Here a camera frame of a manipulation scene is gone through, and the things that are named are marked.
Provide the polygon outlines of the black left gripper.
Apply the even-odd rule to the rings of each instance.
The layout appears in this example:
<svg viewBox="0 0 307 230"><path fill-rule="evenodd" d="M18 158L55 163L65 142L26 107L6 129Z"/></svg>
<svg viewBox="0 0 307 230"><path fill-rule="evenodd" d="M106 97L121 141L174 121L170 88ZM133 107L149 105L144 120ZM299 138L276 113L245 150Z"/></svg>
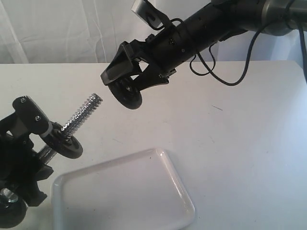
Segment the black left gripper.
<svg viewBox="0 0 307 230"><path fill-rule="evenodd" d="M29 207L38 207L47 195L38 188L38 180L46 180L53 168L43 164L33 150L28 136L16 138L11 134L0 137L0 188L8 189Z"/></svg>

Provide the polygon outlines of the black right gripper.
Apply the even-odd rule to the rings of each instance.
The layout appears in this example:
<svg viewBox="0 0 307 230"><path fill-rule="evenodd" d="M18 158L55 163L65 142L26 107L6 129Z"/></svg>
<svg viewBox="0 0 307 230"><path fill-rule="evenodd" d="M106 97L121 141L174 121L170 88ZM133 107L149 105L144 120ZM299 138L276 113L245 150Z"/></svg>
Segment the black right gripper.
<svg viewBox="0 0 307 230"><path fill-rule="evenodd" d="M118 51L100 75L105 86L125 76L132 80L130 92L169 83L168 76L189 59L189 35L184 26L170 26L157 35L150 34L145 41L136 39L120 44ZM147 67L142 70L140 61Z"/></svg>

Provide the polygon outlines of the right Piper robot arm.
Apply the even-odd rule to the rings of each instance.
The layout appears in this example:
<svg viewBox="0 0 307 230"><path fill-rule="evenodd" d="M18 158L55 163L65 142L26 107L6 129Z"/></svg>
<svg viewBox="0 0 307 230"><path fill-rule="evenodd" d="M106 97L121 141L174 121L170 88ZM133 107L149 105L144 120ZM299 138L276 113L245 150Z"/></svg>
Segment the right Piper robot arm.
<svg viewBox="0 0 307 230"><path fill-rule="evenodd" d="M158 33L121 43L101 74L105 85L131 76L138 90L167 84L177 66L216 42L247 31L283 36L297 29L295 19L307 26L304 0L212 0L178 25L147 0L132 11Z"/></svg>

